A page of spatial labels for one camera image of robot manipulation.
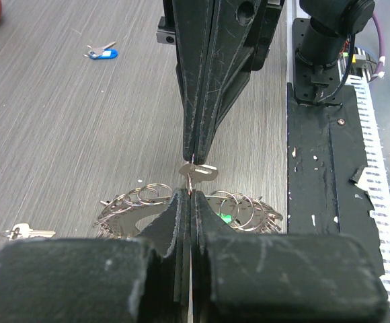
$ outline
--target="screw hole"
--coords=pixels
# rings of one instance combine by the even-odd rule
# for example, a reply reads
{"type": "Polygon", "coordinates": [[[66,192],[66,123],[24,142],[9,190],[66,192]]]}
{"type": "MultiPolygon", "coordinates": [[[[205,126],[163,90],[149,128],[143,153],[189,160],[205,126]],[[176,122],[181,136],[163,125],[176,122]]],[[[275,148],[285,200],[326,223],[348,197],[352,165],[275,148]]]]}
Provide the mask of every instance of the screw hole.
{"type": "Polygon", "coordinates": [[[242,26],[250,24],[254,18],[254,15],[254,5],[249,1],[244,1],[237,9],[237,21],[242,26]]]}

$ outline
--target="perforated white strip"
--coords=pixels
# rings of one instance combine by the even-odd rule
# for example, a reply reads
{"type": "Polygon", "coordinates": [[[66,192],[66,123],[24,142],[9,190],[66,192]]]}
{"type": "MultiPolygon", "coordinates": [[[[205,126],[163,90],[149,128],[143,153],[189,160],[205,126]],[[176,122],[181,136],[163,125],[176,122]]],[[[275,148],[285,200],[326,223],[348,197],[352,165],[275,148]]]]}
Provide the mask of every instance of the perforated white strip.
{"type": "Polygon", "coordinates": [[[370,216],[376,221],[379,229],[383,266],[385,267],[385,275],[381,277],[381,280],[388,292],[390,305],[390,194],[382,146],[367,81],[351,75],[347,84],[355,87],[358,98],[358,110],[368,161],[368,194],[375,207],[370,216]]]}

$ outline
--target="green tag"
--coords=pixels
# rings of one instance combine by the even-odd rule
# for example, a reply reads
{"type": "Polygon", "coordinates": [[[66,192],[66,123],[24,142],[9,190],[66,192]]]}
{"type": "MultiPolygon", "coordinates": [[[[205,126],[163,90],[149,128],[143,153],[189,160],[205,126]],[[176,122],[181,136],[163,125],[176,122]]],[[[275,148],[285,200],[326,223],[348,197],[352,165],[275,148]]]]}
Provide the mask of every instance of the green tag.
{"type": "Polygon", "coordinates": [[[225,221],[225,223],[230,223],[232,220],[233,220],[233,218],[232,218],[232,216],[230,216],[229,214],[222,214],[222,215],[220,215],[219,213],[216,213],[219,217],[221,217],[221,219],[223,220],[223,221],[225,221]]]}

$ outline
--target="key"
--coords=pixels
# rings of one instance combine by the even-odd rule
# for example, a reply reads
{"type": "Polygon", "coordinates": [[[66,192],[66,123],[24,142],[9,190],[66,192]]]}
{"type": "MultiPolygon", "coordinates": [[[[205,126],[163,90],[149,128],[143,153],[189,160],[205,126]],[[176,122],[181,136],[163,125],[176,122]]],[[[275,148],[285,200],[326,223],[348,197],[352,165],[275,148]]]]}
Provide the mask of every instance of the key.
{"type": "Polygon", "coordinates": [[[43,237],[43,238],[51,238],[54,236],[56,232],[54,231],[40,231],[40,230],[33,230],[27,223],[19,223],[14,225],[10,235],[10,240],[17,240],[17,239],[28,239],[28,238],[35,238],[35,237],[43,237]]]}
{"type": "Polygon", "coordinates": [[[109,43],[109,44],[107,44],[107,45],[105,45],[105,46],[102,46],[102,47],[94,47],[94,48],[92,48],[92,47],[90,47],[90,46],[87,46],[87,47],[90,48],[90,51],[87,52],[87,55],[89,55],[90,57],[96,59],[96,58],[98,58],[99,56],[101,56],[101,55],[104,53],[104,51],[105,51],[106,49],[109,49],[110,47],[114,46],[115,44],[116,44],[116,42],[111,42],[111,43],[109,43]]]}
{"type": "Polygon", "coordinates": [[[210,182],[211,180],[215,180],[219,175],[219,171],[217,168],[210,165],[192,165],[190,163],[184,164],[179,173],[183,176],[190,175],[192,181],[191,184],[195,185],[201,182],[210,182]]]}

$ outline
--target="blue tag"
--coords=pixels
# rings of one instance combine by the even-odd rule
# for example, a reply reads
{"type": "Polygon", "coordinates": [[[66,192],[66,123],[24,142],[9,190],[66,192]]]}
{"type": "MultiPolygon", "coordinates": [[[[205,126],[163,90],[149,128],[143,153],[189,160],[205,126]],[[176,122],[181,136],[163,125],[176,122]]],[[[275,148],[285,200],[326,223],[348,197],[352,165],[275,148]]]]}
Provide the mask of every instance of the blue tag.
{"type": "Polygon", "coordinates": [[[106,49],[101,56],[98,56],[96,58],[93,58],[92,56],[90,56],[91,59],[115,59],[117,56],[119,55],[119,53],[117,52],[117,50],[113,49],[113,48],[109,48],[109,49],[106,49]]]}

